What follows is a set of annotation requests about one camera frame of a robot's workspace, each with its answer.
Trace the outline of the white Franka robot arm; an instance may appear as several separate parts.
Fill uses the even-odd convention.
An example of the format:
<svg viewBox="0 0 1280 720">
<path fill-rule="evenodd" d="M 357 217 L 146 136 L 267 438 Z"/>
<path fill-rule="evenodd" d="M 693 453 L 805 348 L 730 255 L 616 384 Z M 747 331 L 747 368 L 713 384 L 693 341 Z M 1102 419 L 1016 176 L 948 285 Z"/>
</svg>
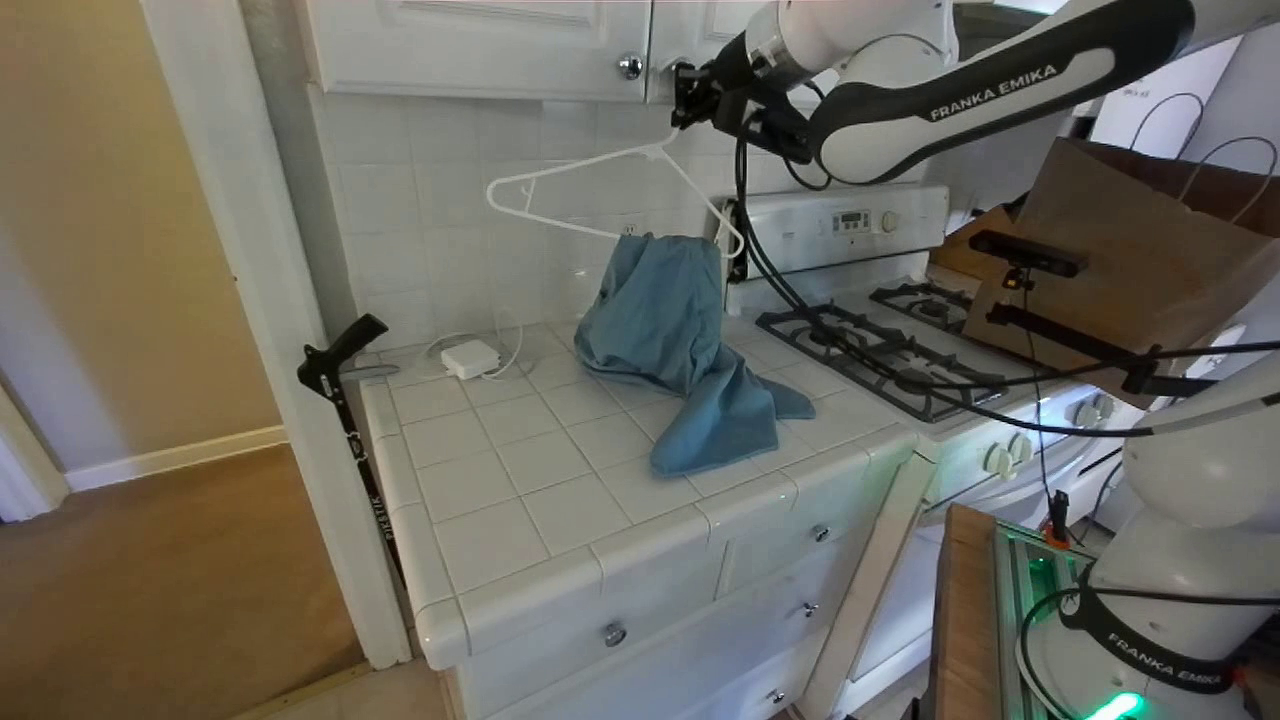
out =
<svg viewBox="0 0 1280 720">
<path fill-rule="evenodd" d="M 714 126 L 845 183 L 1133 83 L 1275 22 L 1275 0 L 1069 0 L 914 83 L 787 91 L 907 22 L 907 0 L 767 0 L 675 73 L 672 120 Z M 1160 409 L 1122 445 L 1140 507 L 1064 590 L 1021 611 L 1016 669 L 1054 720 L 1252 720 L 1241 648 L 1280 609 L 1280 361 Z"/>
</svg>

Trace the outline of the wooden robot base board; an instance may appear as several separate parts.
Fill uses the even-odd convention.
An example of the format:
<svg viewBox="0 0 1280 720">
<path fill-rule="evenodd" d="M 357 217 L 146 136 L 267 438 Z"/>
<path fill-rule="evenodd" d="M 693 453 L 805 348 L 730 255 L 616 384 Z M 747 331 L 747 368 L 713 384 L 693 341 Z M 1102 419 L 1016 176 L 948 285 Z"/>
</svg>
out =
<svg viewBox="0 0 1280 720">
<path fill-rule="evenodd" d="M 944 516 L 930 623 L 930 720 L 1000 720 L 996 522 Z"/>
</svg>

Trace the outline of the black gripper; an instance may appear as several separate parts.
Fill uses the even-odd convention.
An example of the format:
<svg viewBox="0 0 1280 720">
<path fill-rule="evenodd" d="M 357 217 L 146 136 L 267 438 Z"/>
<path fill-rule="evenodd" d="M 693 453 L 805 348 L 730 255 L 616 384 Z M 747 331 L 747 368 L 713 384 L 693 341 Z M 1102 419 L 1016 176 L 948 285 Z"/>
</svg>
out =
<svg viewBox="0 0 1280 720">
<path fill-rule="evenodd" d="M 790 62 L 752 47 L 747 38 L 729 42 L 708 66 L 672 66 L 672 126 L 713 126 L 783 162 L 813 162 L 807 120 L 787 91 L 807 80 Z"/>
</svg>

